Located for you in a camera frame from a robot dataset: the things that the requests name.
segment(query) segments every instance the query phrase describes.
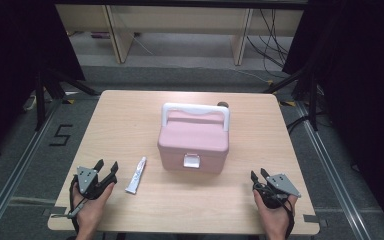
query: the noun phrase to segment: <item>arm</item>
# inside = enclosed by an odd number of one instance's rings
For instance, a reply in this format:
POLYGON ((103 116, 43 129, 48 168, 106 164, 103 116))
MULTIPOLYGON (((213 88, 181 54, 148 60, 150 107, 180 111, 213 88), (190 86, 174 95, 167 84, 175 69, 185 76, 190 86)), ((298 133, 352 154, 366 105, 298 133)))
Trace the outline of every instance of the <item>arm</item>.
MULTIPOLYGON (((77 222, 79 224, 79 233, 77 240, 91 240, 95 235, 96 229, 101 222, 104 213, 105 204, 110 197, 114 188, 114 183, 107 186, 102 195, 96 200, 89 200, 77 214, 77 222)), ((83 196, 78 189, 78 183, 73 188, 73 203, 76 206, 83 196)))
MULTIPOLYGON (((277 209, 267 208, 257 190, 253 190, 253 192, 254 200, 258 207, 258 213, 260 214, 261 226, 263 227, 268 239, 284 240, 286 230, 289 225, 289 218, 285 209, 282 207, 277 209)), ((290 206, 288 203, 286 203, 285 206, 289 210, 291 210, 291 207, 292 209, 295 209, 295 203, 297 202, 298 198, 294 195, 289 195, 288 200, 292 206, 290 206)))

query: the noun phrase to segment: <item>desk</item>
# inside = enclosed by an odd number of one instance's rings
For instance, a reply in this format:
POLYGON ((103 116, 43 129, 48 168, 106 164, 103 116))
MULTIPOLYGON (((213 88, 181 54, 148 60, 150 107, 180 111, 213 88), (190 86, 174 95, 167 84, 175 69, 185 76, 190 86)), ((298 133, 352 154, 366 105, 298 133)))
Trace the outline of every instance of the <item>desk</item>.
MULTIPOLYGON (((118 161, 118 184, 108 200, 100 231, 262 234, 251 192, 250 171, 264 167, 285 173, 301 192, 292 234, 314 235, 318 223, 277 100, 273 95, 210 92, 105 91, 79 146, 57 207, 69 207, 69 185, 76 167, 105 166, 100 180, 118 161), (230 152, 219 175, 166 171, 157 141, 165 102, 229 104, 230 152), (124 189, 142 156, 148 161, 136 195, 124 189)), ((50 218, 53 230, 73 229, 70 220, 50 218)))

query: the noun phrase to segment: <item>pink storage box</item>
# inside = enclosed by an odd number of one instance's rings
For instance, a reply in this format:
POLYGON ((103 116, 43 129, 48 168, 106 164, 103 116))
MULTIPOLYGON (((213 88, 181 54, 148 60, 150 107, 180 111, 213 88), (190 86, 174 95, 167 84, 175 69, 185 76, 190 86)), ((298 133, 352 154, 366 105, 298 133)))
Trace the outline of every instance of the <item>pink storage box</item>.
POLYGON ((158 139, 163 167, 220 173, 229 152, 226 107, 166 103, 158 139))

